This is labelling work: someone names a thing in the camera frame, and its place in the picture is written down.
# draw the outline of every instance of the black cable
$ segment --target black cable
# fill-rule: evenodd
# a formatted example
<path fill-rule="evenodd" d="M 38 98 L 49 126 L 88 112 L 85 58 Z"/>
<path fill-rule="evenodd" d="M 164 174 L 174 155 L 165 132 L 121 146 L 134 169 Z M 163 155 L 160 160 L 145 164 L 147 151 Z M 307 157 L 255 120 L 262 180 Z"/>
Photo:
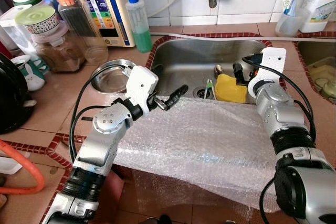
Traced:
<path fill-rule="evenodd" d="M 71 116 L 71 122 L 70 122 L 70 125 L 73 124 L 75 118 L 76 118 L 76 114 L 77 114 L 77 109 L 78 109 L 78 106 L 79 106 L 79 102 L 80 102 L 80 99 L 86 89 L 86 87 L 90 84 L 90 82 L 95 78 L 97 77 L 100 73 L 104 72 L 105 70 L 109 69 L 109 68 L 113 68 L 113 67 L 118 67 L 118 68 L 121 68 L 121 69 L 125 69 L 125 66 L 122 66 L 122 65 L 118 65 L 118 64 L 113 64 L 113 65 L 109 65 L 109 66 L 106 66 L 102 69 L 100 69 L 97 73 L 93 74 L 89 80 L 87 80 L 87 82 L 83 85 L 82 89 L 80 90 L 78 96 L 77 96 L 77 100 L 76 100 L 76 103 L 75 103 L 75 106 L 74 106 L 74 111 L 72 112 L 72 116 Z M 74 134 L 70 131 L 69 133 L 69 153 L 70 153 L 70 157 L 71 157 L 71 160 L 72 162 L 75 161 L 76 159 L 76 156 L 77 156 L 77 151 L 76 151 L 76 148 L 75 148 L 75 140 L 74 140 Z"/>
<path fill-rule="evenodd" d="M 104 108 L 107 108 L 106 106 L 99 106 L 99 105 L 94 105 L 94 106 L 89 106 L 89 107 L 86 107 L 84 109 L 82 109 L 81 111 L 79 111 L 79 113 L 76 115 L 75 117 L 75 120 L 73 121 L 73 123 L 71 124 L 70 126 L 70 132 L 71 132 L 71 135 L 74 136 L 75 135 L 75 127 L 76 127 L 76 124 L 78 122 L 78 120 L 80 119 L 80 117 L 88 110 L 93 110 L 93 109 L 104 109 Z"/>
<path fill-rule="evenodd" d="M 264 221 L 265 224 L 269 224 L 268 219 L 265 215 L 265 211 L 264 211 L 264 197 L 265 197 L 265 193 L 267 191 L 267 189 L 270 187 L 271 184 L 273 184 L 275 178 L 272 178 L 267 185 L 263 188 L 261 194 L 260 194 L 260 198 L 259 198 L 259 210 L 260 210 L 260 214 L 261 214 L 261 218 Z"/>
<path fill-rule="evenodd" d="M 294 103 L 296 103 L 297 105 L 300 106 L 300 108 L 303 110 L 303 112 L 305 113 L 309 124 L 310 124 L 310 129 L 309 129 L 309 135 L 311 136 L 313 142 L 316 141 L 316 128 L 315 128 L 315 124 L 314 124 L 314 120 L 313 118 L 311 118 L 309 112 L 307 111 L 306 107 L 298 100 L 294 100 Z"/>
<path fill-rule="evenodd" d="M 273 72 L 273 73 L 277 74 L 278 76 L 282 77 L 285 81 L 287 81 L 300 94 L 300 96 L 302 97 L 304 103 L 306 104 L 306 106 L 308 108 L 308 112 L 309 112 L 311 118 L 314 119 L 313 109 L 312 109 L 312 107 L 311 107 L 311 105 L 310 105 L 310 103 L 309 103 L 306 95 L 303 93 L 303 91 L 291 79 L 289 79 L 283 73 L 280 73 L 279 71 L 277 71 L 277 70 L 275 70 L 273 68 L 265 67 L 263 65 L 254 63 L 253 61 L 250 61 L 250 60 L 246 59 L 245 57 L 243 57 L 242 60 L 243 60 L 243 62 L 245 62 L 247 64 L 250 64 L 250 65 L 252 65 L 254 67 L 263 68 L 265 70 Z"/>

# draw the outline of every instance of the stainless steel sink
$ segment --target stainless steel sink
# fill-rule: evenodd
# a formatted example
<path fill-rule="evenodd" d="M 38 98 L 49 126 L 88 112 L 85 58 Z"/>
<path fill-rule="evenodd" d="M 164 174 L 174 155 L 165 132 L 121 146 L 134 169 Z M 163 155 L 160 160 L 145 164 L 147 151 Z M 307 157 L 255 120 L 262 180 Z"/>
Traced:
<path fill-rule="evenodd" d="M 169 95 L 183 84 L 189 86 L 186 97 L 203 97 L 207 79 L 215 84 L 214 68 L 220 64 L 224 73 L 234 77 L 232 65 L 239 62 L 245 80 L 253 68 L 242 57 L 260 52 L 265 45 L 256 40 L 203 41 L 176 39 L 161 44 L 155 52 L 152 69 L 162 65 L 157 92 Z"/>
<path fill-rule="evenodd" d="M 335 44 L 302 41 L 298 43 L 298 48 L 317 90 L 322 96 L 336 103 Z"/>

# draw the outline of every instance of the green dish soap bottle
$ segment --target green dish soap bottle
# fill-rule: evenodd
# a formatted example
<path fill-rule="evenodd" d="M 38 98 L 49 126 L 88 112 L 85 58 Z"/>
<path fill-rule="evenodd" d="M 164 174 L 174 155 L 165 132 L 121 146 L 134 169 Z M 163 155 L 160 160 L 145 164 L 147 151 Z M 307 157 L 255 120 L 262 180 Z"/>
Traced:
<path fill-rule="evenodd" d="M 151 51 L 153 42 L 149 32 L 145 2 L 143 0 L 129 0 L 126 3 L 126 9 L 130 17 L 135 44 L 139 52 Z"/>

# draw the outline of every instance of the green lid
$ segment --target green lid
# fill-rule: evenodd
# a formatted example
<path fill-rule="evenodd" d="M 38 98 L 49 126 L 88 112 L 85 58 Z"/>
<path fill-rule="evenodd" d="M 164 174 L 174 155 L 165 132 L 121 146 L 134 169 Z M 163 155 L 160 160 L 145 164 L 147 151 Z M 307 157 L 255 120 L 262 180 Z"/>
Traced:
<path fill-rule="evenodd" d="M 45 21 L 55 13 L 55 9 L 49 5 L 36 6 L 26 9 L 15 16 L 15 22 L 21 25 L 34 25 Z"/>

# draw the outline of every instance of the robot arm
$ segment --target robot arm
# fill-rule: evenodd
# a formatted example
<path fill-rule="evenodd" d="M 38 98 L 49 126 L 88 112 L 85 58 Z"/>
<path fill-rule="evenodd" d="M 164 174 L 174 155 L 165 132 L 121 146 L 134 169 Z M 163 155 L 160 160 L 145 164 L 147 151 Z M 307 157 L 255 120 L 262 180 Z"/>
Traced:
<path fill-rule="evenodd" d="M 157 76 L 147 68 L 135 66 L 130 71 L 128 98 L 116 99 L 93 118 L 93 130 L 82 144 L 70 177 L 56 195 L 43 224 L 82 224 L 94 217 L 101 187 L 127 129 L 133 121 L 148 115 L 158 103 L 159 107 L 170 108 L 188 90 L 183 85 L 167 101 L 161 101 L 153 93 L 157 81 Z"/>
<path fill-rule="evenodd" d="M 265 48 L 262 53 L 261 65 L 273 64 L 272 68 L 282 72 L 284 49 Z M 336 223 L 336 172 L 316 149 L 303 111 L 278 84 L 278 78 L 262 70 L 248 87 L 276 153 L 277 203 L 301 224 Z"/>

